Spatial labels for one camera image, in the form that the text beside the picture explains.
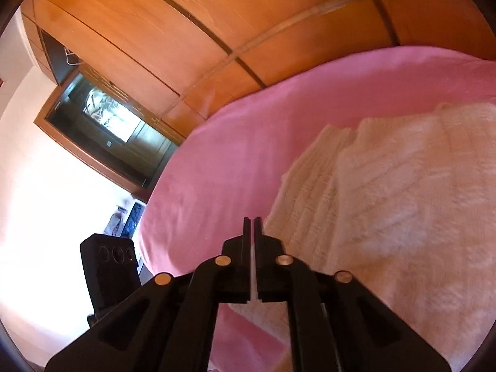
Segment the bed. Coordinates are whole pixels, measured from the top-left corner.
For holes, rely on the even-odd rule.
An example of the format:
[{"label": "bed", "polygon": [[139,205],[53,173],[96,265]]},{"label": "bed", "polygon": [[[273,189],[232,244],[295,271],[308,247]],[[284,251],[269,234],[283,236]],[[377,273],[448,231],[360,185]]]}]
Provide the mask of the bed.
[{"label": "bed", "polygon": [[[239,99],[195,129],[170,160],[140,225],[153,272],[180,275],[266,217],[282,175],[326,124],[496,101],[496,62],[435,47],[352,54]],[[211,360],[220,371],[270,370],[286,348],[221,307]]]}]

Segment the pink bed sheet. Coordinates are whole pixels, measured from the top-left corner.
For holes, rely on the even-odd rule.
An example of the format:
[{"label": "pink bed sheet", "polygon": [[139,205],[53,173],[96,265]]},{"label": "pink bed sheet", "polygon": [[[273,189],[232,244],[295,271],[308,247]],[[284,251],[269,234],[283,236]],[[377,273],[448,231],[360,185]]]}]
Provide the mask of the pink bed sheet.
[{"label": "pink bed sheet", "polygon": [[[180,275],[218,255],[243,217],[266,217],[281,176],[322,128],[496,100],[496,62],[435,47],[395,47],[323,64],[239,99],[177,150],[141,220],[153,272]],[[286,344],[221,306],[211,360],[222,372],[270,370]]]}]

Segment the cream towel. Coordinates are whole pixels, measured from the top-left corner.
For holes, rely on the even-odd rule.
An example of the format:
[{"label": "cream towel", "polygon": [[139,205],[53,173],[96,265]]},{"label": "cream towel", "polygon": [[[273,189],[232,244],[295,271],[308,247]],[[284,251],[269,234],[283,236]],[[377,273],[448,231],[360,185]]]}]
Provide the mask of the cream towel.
[{"label": "cream towel", "polygon": [[[496,317],[496,108],[326,127],[264,227],[313,269],[350,270],[460,371]],[[283,304],[232,307],[289,339]]]}]

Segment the knitted blanket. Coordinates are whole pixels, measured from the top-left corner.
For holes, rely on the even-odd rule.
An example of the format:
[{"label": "knitted blanket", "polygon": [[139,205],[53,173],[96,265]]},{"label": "knitted blanket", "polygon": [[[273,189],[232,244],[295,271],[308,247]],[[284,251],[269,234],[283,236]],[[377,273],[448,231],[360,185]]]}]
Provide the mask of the knitted blanket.
[{"label": "knitted blanket", "polygon": [[[351,271],[460,371],[496,317],[496,108],[325,127],[264,229],[314,270]],[[232,308],[289,339],[284,304]]]}]

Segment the white textured blanket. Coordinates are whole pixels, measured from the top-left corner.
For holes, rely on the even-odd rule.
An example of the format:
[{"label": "white textured blanket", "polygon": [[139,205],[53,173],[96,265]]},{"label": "white textured blanket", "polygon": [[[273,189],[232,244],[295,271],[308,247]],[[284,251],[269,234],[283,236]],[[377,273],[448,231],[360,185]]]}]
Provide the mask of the white textured blanket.
[{"label": "white textured blanket", "polygon": [[[264,227],[313,269],[350,270],[461,370],[496,317],[496,108],[326,127]],[[283,304],[232,307],[288,339]]]}]

